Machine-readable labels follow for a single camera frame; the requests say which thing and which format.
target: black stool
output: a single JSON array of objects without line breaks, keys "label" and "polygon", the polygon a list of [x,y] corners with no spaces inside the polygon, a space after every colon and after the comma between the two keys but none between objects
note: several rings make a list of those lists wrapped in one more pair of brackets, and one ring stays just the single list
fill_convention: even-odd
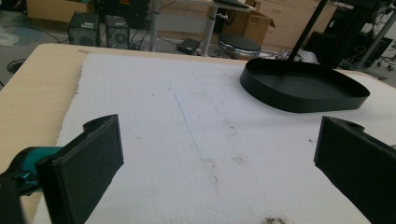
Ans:
[{"label": "black stool", "polygon": [[238,55],[246,57],[258,57],[262,48],[253,40],[241,35],[220,35],[219,46],[227,53],[236,58]]}]

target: floor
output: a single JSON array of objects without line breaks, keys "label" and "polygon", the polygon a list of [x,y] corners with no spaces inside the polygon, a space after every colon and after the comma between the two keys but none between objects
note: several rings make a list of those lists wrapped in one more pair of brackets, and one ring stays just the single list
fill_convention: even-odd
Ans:
[{"label": "floor", "polygon": [[[28,58],[38,45],[44,43],[68,43],[66,32],[36,29],[31,26],[31,21],[26,16],[18,12],[0,11],[0,33],[2,32],[2,27],[4,29],[3,32],[18,35],[20,41],[13,47],[0,46],[0,90],[12,79],[13,73],[9,72],[8,68],[17,70],[18,62]],[[131,30],[131,36],[134,34],[136,36],[133,42],[140,45],[140,50],[149,50],[149,35],[147,35],[147,31]],[[181,40],[159,38],[157,41],[157,51],[182,54],[176,50],[176,46],[180,42]],[[208,54],[211,57],[230,58],[217,45],[211,45]],[[373,63],[371,67],[361,69],[361,71],[373,77],[378,77],[381,81],[396,88],[396,70],[389,71],[388,63],[382,63],[381,66]]]}]

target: wooden cabinet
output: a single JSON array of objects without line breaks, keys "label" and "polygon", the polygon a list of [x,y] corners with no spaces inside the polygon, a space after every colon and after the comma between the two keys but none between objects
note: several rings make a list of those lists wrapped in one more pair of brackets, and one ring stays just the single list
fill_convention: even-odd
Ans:
[{"label": "wooden cabinet", "polygon": [[[263,0],[259,11],[272,18],[276,28],[268,30],[262,48],[268,50],[293,48],[318,4],[319,0]],[[336,8],[333,3],[328,3],[311,33],[323,32]]]}]

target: cardboard box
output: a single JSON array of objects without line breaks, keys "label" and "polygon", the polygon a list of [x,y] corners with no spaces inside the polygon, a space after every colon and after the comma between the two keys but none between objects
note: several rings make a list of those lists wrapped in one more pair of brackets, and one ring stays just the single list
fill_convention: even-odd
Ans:
[{"label": "cardboard box", "polygon": [[28,17],[46,21],[70,22],[75,11],[94,12],[93,1],[84,4],[66,0],[27,0]]},{"label": "cardboard box", "polygon": [[234,11],[229,15],[229,22],[224,22],[221,31],[224,35],[242,35],[255,41],[260,46],[265,38],[268,28],[275,27],[274,21],[260,12]]}]

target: black oval tray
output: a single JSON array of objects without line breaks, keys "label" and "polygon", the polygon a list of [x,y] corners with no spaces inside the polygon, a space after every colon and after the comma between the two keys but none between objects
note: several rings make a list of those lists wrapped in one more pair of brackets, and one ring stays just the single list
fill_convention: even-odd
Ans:
[{"label": "black oval tray", "polygon": [[314,63],[252,59],[240,82],[263,103],[294,113],[357,109],[370,95],[359,82]]}]

